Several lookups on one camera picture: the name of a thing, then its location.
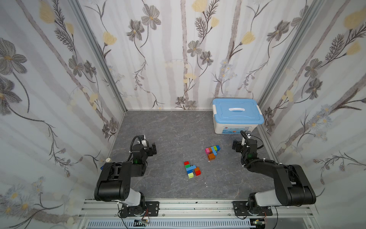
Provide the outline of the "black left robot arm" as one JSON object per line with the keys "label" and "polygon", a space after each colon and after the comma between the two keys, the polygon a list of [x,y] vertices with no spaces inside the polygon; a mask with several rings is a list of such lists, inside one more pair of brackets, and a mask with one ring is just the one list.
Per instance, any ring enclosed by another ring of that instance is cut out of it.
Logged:
{"label": "black left robot arm", "polygon": [[129,153],[126,161],[104,164],[94,190],[95,200],[144,208],[144,195],[131,188],[131,178],[145,174],[147,159],[157,154],[156,145],[150,145],[145,135],[136,135],[130,144]]}

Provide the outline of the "light blue long lego brick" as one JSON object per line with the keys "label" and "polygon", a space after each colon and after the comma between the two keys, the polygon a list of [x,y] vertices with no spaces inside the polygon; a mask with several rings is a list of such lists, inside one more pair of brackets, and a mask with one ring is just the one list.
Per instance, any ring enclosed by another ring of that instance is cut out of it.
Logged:
{"label": "light blue long lego brick", "polygon": [[196,168],[196,166],[190,166],[189,168],[186,168],[186,171],[194,170],[195,168]]}

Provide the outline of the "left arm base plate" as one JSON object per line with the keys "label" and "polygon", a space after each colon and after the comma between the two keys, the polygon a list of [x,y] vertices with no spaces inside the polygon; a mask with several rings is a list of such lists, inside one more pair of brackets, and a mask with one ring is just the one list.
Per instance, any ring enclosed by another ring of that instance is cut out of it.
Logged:
{"label": "left arm base plate", "polygon": [[120,218],[126,217],[158,217],[160,210],[160,202],[159,201],[148,201],[141,203],[139,206],[128,207],[126,205],[122,205],[122,207],[118,210],[117,216]]}

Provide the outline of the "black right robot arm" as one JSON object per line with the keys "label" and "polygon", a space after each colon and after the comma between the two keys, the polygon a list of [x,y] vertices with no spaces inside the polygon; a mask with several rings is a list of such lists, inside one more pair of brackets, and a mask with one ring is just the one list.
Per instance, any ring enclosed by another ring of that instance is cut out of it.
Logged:
{"label": "black right robot arm", "polygon": [[233,149],[241,154],[242,167],[250,172],[273,179],[274,189],[251,193],[246,209],[257,215],[267,207],[312,205],[316,194],[299,165],[285,165],[274,160],[259,158],[257,141],[254,136],[241,130],[242,141],[233,141]]}

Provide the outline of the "red lego brick front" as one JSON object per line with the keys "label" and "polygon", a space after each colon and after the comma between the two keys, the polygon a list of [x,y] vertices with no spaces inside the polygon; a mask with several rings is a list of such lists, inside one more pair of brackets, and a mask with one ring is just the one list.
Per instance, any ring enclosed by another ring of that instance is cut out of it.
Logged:
{"label": "red lego brick front", "polygon": [[195,173],[196,176],[201,175],[201,171],[199,169],[195,169],[194,170],[194,173]]}

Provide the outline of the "orange lego brick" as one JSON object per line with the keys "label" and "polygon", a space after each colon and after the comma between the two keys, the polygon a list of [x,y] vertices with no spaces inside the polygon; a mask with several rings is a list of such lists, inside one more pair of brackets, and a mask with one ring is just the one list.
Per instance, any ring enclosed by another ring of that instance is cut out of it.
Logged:
{"label": "orange lego brick", "polygon": [[215,158],[216,158],[216,156],[213,153],[211,153],[211,154],[208,155],[208,160],[209,161],[215,160]]}

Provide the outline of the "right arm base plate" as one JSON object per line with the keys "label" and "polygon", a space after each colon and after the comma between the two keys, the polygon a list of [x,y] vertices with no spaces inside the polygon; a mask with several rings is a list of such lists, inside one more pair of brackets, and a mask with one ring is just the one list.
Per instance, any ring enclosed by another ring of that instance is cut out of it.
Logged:
{"label": "right arm base plate", "polygon": [[259,207],[248,201],[233,201],[234,214],[238,217],[272,216],[271,207]]}

